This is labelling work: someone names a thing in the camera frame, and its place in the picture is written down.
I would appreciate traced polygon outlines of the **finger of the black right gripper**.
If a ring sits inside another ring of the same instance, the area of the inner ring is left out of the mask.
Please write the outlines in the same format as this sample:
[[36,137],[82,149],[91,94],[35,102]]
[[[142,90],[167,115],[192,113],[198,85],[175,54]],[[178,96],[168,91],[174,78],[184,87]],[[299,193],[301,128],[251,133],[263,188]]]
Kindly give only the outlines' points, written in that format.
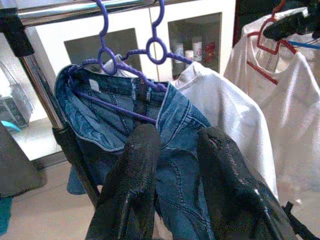
[[279,41],[294,34],[303,35],[306,32],[307,25],[308,17],[304,16],[302,12],[297,12],[266,27],[263,30],[263,36],[274,41]]

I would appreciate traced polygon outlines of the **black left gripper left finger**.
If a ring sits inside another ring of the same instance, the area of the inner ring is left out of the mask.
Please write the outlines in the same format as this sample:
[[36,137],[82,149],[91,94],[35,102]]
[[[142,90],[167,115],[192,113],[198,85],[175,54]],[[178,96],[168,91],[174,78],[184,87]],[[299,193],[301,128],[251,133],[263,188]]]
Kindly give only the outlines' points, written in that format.
[[107,174],[85,240],[151,240],[161,137],[142,124]]

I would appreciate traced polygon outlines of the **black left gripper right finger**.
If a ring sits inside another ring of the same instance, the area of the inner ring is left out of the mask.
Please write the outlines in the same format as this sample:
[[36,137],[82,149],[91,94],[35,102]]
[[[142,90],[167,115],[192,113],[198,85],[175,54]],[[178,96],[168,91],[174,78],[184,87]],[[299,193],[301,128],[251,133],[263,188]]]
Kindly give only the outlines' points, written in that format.
[[264,178],[227,134],[202,128],[197,155],[216,240],[298,240]]

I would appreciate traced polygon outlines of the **red plastic clothes hanger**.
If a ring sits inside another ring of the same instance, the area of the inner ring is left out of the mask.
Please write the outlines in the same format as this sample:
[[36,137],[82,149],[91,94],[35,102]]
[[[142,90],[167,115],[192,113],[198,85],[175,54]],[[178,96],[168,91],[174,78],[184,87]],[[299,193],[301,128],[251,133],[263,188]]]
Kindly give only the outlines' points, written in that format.
[[[259,31],[254,31],[251,32],[247,35],[247,38],[249,39],[250,37],[253,36],[257,36],[257,44],[256,46],[260,49],[263,50],[271,55],[277,55],[279,53],[280,47],[284,46],[285,48],[287,48],[293,55],[295,55],[297,53],[297,50],[287,41],[287,40],[283,40],[280,39],[278,41],[276,41],[276,46],[275,49],[273,48],[268,48],[266,46],[264,46],[263,44],[260,43],[262,35],[263,35],[263,30],[266,28],[267,24],[269,23],[274,23],[276,22],[276,18],[275,18],[275,14],[278,13],[285,5],[286,0],[281,0],[281,2],[279,3],[279,5],[277,5],[271,13],[271,17],[269,17],[260,27]],[[265,77],[266,79],[268,79],[269,81],[271,81],[272,83],[274,83],[275,85],[278,84],[278,81],[275,80],[274,78],[272,78],[270,75],[268,75],[266,72],[264,72],[264,70],[257,66],[254,65],[251,61],[247,60],[246,63],[253,68],[255,71],[257,71],[259,74],[261,74],[263,77]]]

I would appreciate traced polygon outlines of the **white shirt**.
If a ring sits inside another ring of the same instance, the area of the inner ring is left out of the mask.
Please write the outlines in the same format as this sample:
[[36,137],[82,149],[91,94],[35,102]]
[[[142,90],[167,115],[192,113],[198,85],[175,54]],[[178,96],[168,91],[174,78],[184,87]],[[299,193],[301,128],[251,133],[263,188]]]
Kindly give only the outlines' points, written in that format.
[[[320,192],[320,87],[307,55],[292,54],[281,46],[277,55],[257,47],[265,15],[242,29],[224,76],[252,98],[263,112],[269,131],[276,183],[282,202],[300,204],[306,192]],[[261,36],[260,43],[275,49],[276,42]],[[247,64],[262,68],[278,81],[274,84]]]
[[171,84],[237,144],[242,155],[279,196],[272,144],[260,107],[242,90],[216,71],[193,62]]

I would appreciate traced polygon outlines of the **blue clothes hanger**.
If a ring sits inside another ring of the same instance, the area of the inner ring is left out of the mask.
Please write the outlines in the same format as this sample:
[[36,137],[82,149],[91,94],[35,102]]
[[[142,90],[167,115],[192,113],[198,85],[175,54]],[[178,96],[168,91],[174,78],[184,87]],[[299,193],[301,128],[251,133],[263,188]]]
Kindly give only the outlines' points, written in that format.
[[290,40],[288,41],[288,43],[295,47],[320,50],[320,45],[314,45],[311,43],[302,43],[302,42],[296,42],[296,41],[290,41]]

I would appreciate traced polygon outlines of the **purple plastic clothes hanger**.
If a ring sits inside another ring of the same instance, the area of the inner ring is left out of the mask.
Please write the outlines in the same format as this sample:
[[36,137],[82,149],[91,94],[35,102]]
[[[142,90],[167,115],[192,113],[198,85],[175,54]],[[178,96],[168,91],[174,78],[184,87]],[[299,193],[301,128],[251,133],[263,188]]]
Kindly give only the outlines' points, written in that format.
[[[151,25],[152,37],[148,39],[145,49],[129,50],[125,56],[121,57],[121,60],[125,61],[130,56],[133,56],[133,55],[147,55],[149,60],[156,65],[162,65],[166,61],[167,58],[171,58],[171,59],[174,59],[174,60],[177,60],[177,61],[180,61],[180,62],[183,62],[185,64],[190,65],[193,62],[192,60],[190,60],[182,55],[169,52],[167,50],[167,46],[165,45],[165,43],[158,37],[157,27],[160,25],[160,23],[162,22],[162,20],[164,18],[165,0],[157,0],[157,1],[159,3],[159,7],[160,7],[159,15],[158,15],[157,19],[152,22],[152,25]],[[152,43],[158,43],[160,45],[160,47],[162,48],[163,55],[162,55],[161,59],[156,59],[156,58],[152,57],[151,51],[150,51]]]
[[[101,0],[92,0],[93,2],[95,2],[98,7],[100,8],[102,15],[103,15],[103,20],[104,20],[104,24],[103,24],[103,28],[99,33],[99,37],[100,37],[100,42],[101,42],[101,48],[98,51],[98,55],[97,58],[88,58],[86,60],[84,60],[82,62],[82,65],[74,65],[72,66],[72,68],[69,69],[68,71],[68,75],[69,75],[69,84],[70,87],[72,89],[72,92],[77,95],[77,96],[82,96],[83,98],[92,101],[96,104],[102,105],[104,107],[110,108],[118,113],[136,118],[140,121],[144,121],[147,122],[149,124],[156,124],[156,120],[152,119],[150,117],[147,117],[145,115],[133,112],[133,111],[129,111],[127,109],[121,108],[117,105],[108,103],[106,101],[100,100],[96,97],[84,94],[80,91],[78,91],[75,87],[74,87],[74,81],[73,81],[73,73],[79,69],[81,69],[82,67],[86,66],[86,65],[90,65],[90,64],[98,64],[100,65],[100,67],[102,68],[102,70],[109,76],[113,76],[114,74],[116,74],[118,72],[119,69],[124,70],[126,72],[129,72],[135,76],[137,76],[140,81],[142,82],[143,85],[146,85],[147,87],[150,87],[152,89],[154,89],[157,92],[165,92],[167,90],[167,88],[165,86],[163,86],[162,84],[159,83],[153,83],[152,81],[148,80],[147,77],[139,70],[125,64],[125,63],[121,63],[118,62],[116,59],[116,56],[114,55],[113,51],[107,47],[106,42],[105,42],[105,35],[108,32],[108,28],[109,28],[109,19],[108,19],[108,13],[106,10],[105,5],[102,3]],[[105,65],[102,62],[102,54],[103,53],[108,53],[113,61],[113,70],[108,71],[105,68]]]

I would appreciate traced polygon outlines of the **blue denim jeans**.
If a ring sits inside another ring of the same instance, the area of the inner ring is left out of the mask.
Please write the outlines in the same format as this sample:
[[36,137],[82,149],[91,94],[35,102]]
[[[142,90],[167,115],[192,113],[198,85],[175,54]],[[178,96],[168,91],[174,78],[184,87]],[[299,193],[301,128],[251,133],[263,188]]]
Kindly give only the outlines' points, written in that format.
[[76,135],[96,186],[123,152],[139,125],[133,117],[103,106],[103,102],[155,120],[161,138],[156,169],[159,209],[174,240],[215,240],[199,172],[197,141],[209,121],[169,83],[165,92],[148,89],[139,99],[138,78],[109,76],[70,65],[57,75],[54,94]]

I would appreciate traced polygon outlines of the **red jar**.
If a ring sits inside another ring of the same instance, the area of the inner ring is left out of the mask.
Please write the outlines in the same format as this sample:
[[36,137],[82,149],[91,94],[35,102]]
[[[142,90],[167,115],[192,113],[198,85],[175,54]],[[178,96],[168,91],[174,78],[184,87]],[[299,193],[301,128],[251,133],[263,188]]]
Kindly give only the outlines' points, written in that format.
[[205,53],[205,63],[211,63],[215,58],[215,47],[216,44],[214,42],[209,42],[205,45],[204,53]]

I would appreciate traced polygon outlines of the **white bottle red label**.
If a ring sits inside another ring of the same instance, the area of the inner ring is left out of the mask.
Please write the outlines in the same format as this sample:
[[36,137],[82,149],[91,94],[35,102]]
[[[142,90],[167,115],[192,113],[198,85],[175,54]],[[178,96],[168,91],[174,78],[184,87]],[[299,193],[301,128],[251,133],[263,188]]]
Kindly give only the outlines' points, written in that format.
[[192,38],[193,60],[202,61],[202,37],[196,36]]

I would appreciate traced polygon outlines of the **metal clothes rack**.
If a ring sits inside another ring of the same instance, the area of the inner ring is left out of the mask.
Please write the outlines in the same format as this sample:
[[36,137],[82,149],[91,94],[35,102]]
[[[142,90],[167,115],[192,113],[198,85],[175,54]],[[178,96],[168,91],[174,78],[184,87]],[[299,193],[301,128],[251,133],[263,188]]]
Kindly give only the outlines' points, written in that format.
[[51,124],[55,140],[66,159],[75,168],[93,205],[99,198],[98,188],[81,154],[75,133],[66,122],[61,108],[53,95],[45,74],[35,57],[35,51],[25,32],[28,27],[77,20],[96,16],[106,8],[112,12],[150,7],[159,0],[95,0],[98,3],[61,3],[25,9],[0,9],[0,33],[3,33],[14,55],[19,59],[24,72],[39,98]]

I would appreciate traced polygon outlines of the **light blue plastic item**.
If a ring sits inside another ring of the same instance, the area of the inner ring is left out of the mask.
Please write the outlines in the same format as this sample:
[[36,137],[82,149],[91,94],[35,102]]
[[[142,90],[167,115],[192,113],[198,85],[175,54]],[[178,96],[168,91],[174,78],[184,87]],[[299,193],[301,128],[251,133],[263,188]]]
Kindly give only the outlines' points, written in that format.
[[5,120],[1,120],[1,123],[2,123],[2,125],[4,127],[7,127],[7,128],[9,128],[11,130],[15,130],[18,133],[21,131],[19,127],[17,127],[15,124],[13,124],[11,122],[8,122],[8,121],[5,121]]

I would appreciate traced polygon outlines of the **teal floor mat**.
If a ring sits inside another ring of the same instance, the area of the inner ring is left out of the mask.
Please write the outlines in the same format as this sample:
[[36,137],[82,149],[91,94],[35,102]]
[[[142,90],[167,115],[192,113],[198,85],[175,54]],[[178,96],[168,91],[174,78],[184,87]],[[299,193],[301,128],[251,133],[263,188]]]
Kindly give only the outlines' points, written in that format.
[[12,197],[0,198],[0,236],[7,233],[11,218]]

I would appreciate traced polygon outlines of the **clear plastic box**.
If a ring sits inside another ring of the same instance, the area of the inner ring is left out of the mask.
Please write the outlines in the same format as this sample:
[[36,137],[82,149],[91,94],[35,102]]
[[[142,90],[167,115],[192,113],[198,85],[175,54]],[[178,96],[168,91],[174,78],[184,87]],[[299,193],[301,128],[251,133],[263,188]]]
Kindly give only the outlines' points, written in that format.
[[18,83],[8,68],[0,61],[0,68],[9,82],[8,95],[0,97],[0,116],[4,116],[1,110],[8,116],[8,121],[19,128],[25,128],[30,123],[34,108],[27,97],[21,84]]

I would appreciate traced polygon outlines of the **white glass door cabinet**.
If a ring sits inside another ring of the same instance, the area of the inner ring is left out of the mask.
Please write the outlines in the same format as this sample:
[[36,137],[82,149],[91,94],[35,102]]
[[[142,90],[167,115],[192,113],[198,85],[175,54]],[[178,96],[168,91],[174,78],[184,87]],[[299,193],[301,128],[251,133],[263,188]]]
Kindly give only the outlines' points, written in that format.
[[[201,36],[202,50],[215,43],[214,60],[201,63],[218,73],[226,69],[232,48],[236,0],[165,0],[164,18],[157,27],[158,37],[173,52],[173,43],[183,43],[183,49],[193,50],[192,38]],[[131,49],[144,49],[152,36],[152,22],[160,13],[158,4],[108,14],[107,46],[125,55]],[[101,15],[48,23],[30,28],[36,57],[46,80],[54,87],[59,71],[70,64],[80,64],[97,56]]]

